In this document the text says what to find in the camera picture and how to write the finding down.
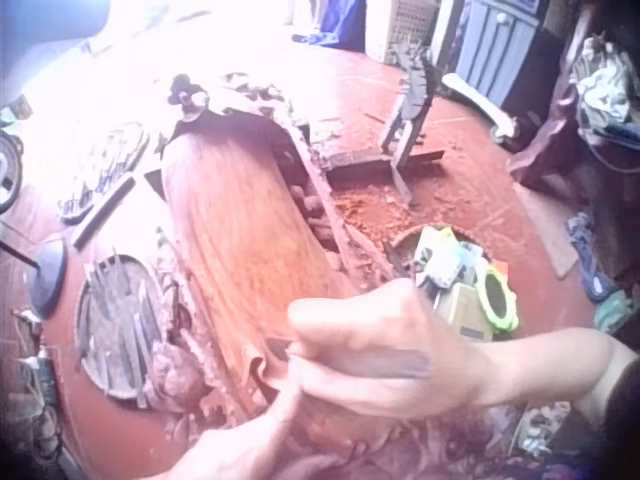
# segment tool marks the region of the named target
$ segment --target plastic container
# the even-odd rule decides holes
[[[437,8],[436,0],[367,2],[367,55],[378,62],[395,64],[394,46],[422,41],[435,21]]]

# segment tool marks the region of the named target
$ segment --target wooden board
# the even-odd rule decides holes
[[[326,260],[268,139],[247,135],[242,117],[213,118],[166,147],[164,191],[178,248],[202,289],[234,383],[246,388],[254,374],[277,388],[286,364],[265,340],[293,338],[286,316],[291,301],[357,290]],[[388,423],[311,405],[305,429],[319,441],[351,444]]]

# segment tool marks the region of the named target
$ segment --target cloth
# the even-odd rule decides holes
[[[300,39],[302,43],[364,52],[366,0],[330,0],[320,32]]]
[[[640,85],[638,75],[627,53],[613,43],[597,36],[585,40],[573,66],[573,81],[592,128],[637,116],[632,115],[631,101]]]

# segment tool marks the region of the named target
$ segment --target carving chisel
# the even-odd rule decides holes
[[[266,344],[279,360],[289,360],[287,348],[291,344],[290,340],[267,338]],[[346,375],[406,379],[429,377],[429,356],[418,350],[385,347],[362,351],[344,347],[331,347],[327,350],[313,360]]]

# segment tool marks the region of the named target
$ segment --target cabinet door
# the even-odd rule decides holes
[[[456,73],[501,107],[529,52],[539,21],[495,1],[475,1]]]

